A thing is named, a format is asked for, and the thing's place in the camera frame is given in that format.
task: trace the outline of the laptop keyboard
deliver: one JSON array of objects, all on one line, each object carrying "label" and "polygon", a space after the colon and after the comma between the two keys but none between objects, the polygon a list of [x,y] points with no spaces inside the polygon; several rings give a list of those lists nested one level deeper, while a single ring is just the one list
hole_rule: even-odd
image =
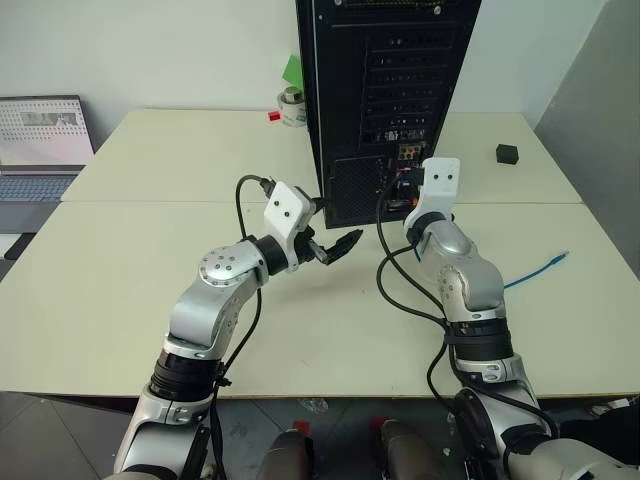
[{"label": "laptop keyboard", "polygon": [[0,202],[56,202],[75,178],[0,175]]}]

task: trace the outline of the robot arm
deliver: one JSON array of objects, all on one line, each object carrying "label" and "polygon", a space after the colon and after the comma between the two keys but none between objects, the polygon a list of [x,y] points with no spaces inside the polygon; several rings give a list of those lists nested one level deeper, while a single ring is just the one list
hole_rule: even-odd
[{"label": "robot arm", "polygon": [[116,456],[114,472],[120,475],[110,478],[200,478],[210,434],[202,421],[213,401],[212,385],[224,375],[222,358],[241,308],[269,276],[294,272],[314,257],[329,264],[360,238],[362,230],[355,230],[325,250],[308,225],[321,199],[282,182],[271,187],[265,235],[208,252],[173,308],[151,381]]},{"label": "robot arm", "polygon": [[500,478],[639,479],[598,450],[556,438],[513,351],[502,276],[451,220],[459,160],[430,158],[423,168],[420,200],[404,227],[447,318],[451,366],[463,384],[456,423],[467,452]]}]

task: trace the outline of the computer tower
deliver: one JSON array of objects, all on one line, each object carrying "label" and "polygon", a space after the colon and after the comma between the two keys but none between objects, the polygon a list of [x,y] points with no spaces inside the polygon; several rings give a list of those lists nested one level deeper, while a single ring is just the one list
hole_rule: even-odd
[{"label": "computer tower", "polygon": [[[296,0],[308,129],[328,228],[375,222],[433,154],[481,0]],[[399,184],[383,219],[418,191]]]}]

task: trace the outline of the roll of tape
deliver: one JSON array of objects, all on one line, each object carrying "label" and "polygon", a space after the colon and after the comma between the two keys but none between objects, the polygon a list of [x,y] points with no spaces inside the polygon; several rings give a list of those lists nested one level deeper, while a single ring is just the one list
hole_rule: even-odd
[{"label": "roll of tape", "polygon": [[278,95],[278,109],[281,121],[289,127],[302,127],[307,124],[307,109],[303,93],[295,87],[287,87]]}]

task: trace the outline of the green object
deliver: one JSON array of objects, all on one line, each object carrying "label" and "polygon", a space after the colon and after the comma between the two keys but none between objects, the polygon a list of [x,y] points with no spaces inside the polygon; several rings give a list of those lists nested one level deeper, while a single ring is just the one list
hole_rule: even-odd
[{"label": "green object", "polygon": [[284,72],[282,72],[282,78],[284,78],[294,87],[304,92],[304,81],[302,80],[302,64],[300,63],[300,59],[297,56],[291,55],[289,57],[287,66],[285,67]]}]

